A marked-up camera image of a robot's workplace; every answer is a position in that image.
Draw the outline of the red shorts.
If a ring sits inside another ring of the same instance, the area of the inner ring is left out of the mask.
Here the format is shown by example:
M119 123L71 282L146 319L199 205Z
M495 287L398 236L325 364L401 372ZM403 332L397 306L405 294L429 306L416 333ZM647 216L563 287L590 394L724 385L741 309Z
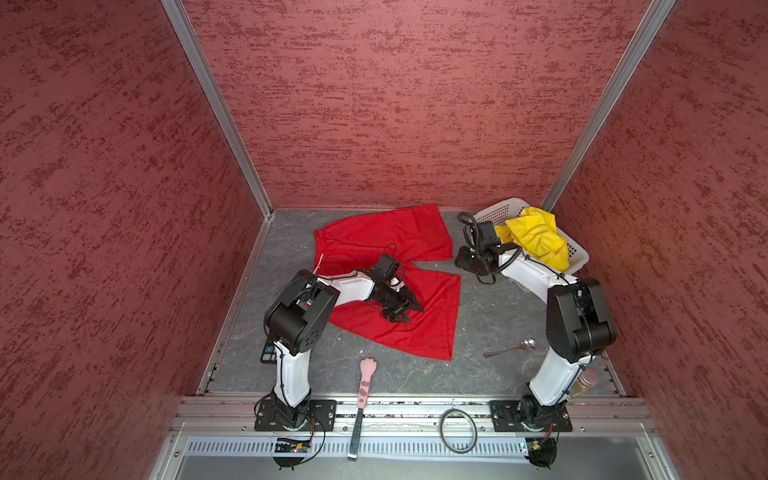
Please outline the red shorts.
M332 324L411 355L452 359L461 278L417 266L453 258L453 242L437 206L346 218L315 231L314 238L321 276L371 275L384 254L397 263L386 281L395 295L339 303Z

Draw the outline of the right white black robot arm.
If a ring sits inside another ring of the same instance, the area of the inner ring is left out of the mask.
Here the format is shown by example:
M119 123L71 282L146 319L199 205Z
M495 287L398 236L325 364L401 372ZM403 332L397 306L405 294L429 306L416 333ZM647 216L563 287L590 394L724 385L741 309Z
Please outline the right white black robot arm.
M478 279L503 275L543 300L548 351L513 417L533 431L561 419L582 372L617 337L601 284L554 269L519 247L462 246L454 263Z

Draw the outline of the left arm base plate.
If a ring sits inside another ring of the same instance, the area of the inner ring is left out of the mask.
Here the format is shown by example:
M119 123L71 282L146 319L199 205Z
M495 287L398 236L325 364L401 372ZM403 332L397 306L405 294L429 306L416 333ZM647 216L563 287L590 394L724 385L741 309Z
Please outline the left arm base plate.
M313 428L332 431L335 423L335 400L305 400L289 407L269 397L254 408L255 431L310 432Z

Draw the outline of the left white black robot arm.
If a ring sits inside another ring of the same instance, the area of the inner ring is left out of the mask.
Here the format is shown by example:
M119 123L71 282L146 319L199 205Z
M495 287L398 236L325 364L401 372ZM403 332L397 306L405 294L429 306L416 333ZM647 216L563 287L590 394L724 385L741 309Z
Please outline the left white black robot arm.
M355 302L378 304L381 316L392 323L408 323L411 313L424 311L402 279L376 268L336 276L301 270L269 305L263 326L277 350L272 402L284 427L297 430L309 419L311 350L333 310Z

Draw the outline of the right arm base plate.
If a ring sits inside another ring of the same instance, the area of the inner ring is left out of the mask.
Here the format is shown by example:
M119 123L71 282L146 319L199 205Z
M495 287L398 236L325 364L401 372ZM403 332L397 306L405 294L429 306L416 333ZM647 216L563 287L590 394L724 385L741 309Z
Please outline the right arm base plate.
M495 432L573 431L565 402L542 406L533 397L526 396L521 400L492 400L489 407Z

